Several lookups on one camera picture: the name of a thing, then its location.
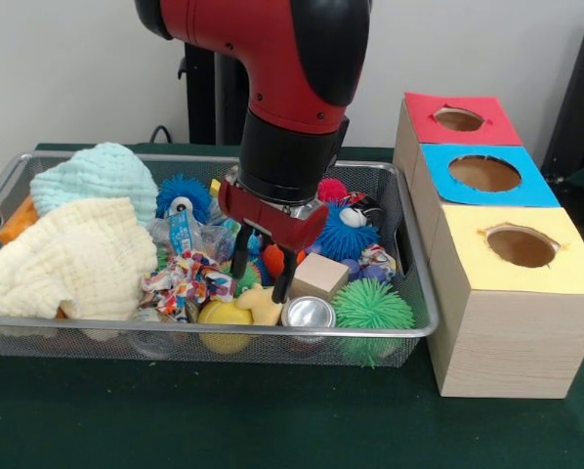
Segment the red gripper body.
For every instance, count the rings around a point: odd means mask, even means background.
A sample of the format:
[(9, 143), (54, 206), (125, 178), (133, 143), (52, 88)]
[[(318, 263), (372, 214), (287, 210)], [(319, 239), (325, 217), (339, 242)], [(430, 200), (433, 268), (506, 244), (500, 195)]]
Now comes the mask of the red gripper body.
[(281, 249), (299, 252), (317, 240), (328, 216), (327, 206), (316, 198), (300, 206), (271, 203), (246, 191), (235, 178), (224, 178), (218, 199), (223, 212), (241, 226), (235, 253), (247, 252), (253, 231), (269, 236)]

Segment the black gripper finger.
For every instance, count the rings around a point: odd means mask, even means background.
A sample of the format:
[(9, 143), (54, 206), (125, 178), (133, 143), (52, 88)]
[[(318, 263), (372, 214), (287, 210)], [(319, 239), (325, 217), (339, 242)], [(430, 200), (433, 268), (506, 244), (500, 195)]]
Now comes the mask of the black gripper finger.
[(274, 279), (271, 299), (274, 303), (286, 301), (298, 266), (298, 254), (278, 246), (270, 247), (270, 274)]
[(230, 266), (230, 274), (234, 279), (240, 279), (245, 274), (249, 254), (248, 243), (252, 233), (253, 228), (243, 223), (237, 234)]

